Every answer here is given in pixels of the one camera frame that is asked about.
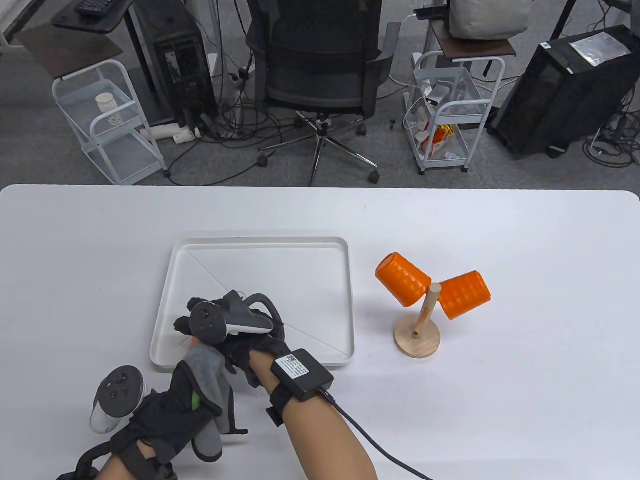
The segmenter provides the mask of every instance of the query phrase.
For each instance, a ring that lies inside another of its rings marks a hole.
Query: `gray carpet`
[[[33,17],[27,28],[47,22],[68,0],[48,0]],[[507,77],[522,73],[536,46],[547,40],[564,2],[536,0],[532,9],[531,28],[513,39],[518,53],[508,59]],[[384,26],[388,21],[400,21],[418,0],[385,0]],[[239,28],[231,0],[220,0],[225,48],[237,63],[246,63],[248,52]],[[249,18],[243,8],[245,18]],[[594,0],[579,0],[567,34],[585,31],[588,24],[600,17]],[[424,24],[410,19],[401,32],[393,73],[408,82],[411,75],[410,53],[420,51],[424,43]],[[136,64],[131,42],[124,25],[111,38],[125,51],[120,60],[128,67]],[[26,55],[5,55],[0,58],[0,188],[10,184],[107,184],[81,152],[76,138],[51,95],[52,79],[45,70]],[[500,105],[510,87],[500,92]],[[380,95],[393,92],[397,85],[388,82]],[[280,118],[291,114],[277,112]],[[362,155],[380,164],[378,186],[392,188],[522,188],[522,189],[623,189],[640,193],[638,166],[612,170],[595,165],[584,157],[580,144],[574,144],[565,156],[551,160],[543,155],[515,160],[493,138],[484,135],[468,173],[460,169],[428,170],[417,175],[410,144],[401,124],[404,111],[401,95],[378,102],[376,116],[368,122],[366,137],[353,132],[338,138]],[[396,126],[390,129],[390,121]],[[300,132],[292,132],[294,138]],[[160,142],[168,162],[185,150],[172,140]],[[311,169],[312,144],[276,153],[269,167],[254,168],[229,186],[305,186]],[[225,149],[219,145],[199,144],[173,169],[174,179],[186,184],[214,182],[250,166],[257,158],[257,149]],[[316,186],[366,187],[368,167],[354,163],[348,156],[333,149],[325,150],[316,175]],[[167,185],[157,173],[141,182],[143,185]]]

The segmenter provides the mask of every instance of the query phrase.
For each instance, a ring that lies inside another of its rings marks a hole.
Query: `sticker label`
[[[287,355],[282,358],[278,358],[276,363],[292,379],[302,377],[309,373],[309,370],[294,355]]]

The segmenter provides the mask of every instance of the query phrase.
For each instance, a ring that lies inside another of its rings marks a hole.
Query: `keyboard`
[[[104,18],[121,0],[82,0],[76,12],[83,17]]]

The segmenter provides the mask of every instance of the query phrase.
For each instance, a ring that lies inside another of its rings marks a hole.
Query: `white bag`
[[[468,40],[504,40],[527,30],[531,0],[449,0],[449,32]]]

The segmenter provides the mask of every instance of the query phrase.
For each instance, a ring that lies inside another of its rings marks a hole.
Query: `vr controller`
[[[263,304],[271,317],[282,323],[278,310],[265,295],[256,293],[242,300],[238,292],[231,290],[222,300],[199,301],[191,309],[191,316],[179,318],[173,325],[178,332],[193,335],[210,346],[220,345],[227,335],[271,333],[273,321],[266,314],[250,309],[254,303]]]
[[[102,380],[95,394],[91,430],[100,435],[112,432],[150,393],[140,370],[131,365],[116,368]]]

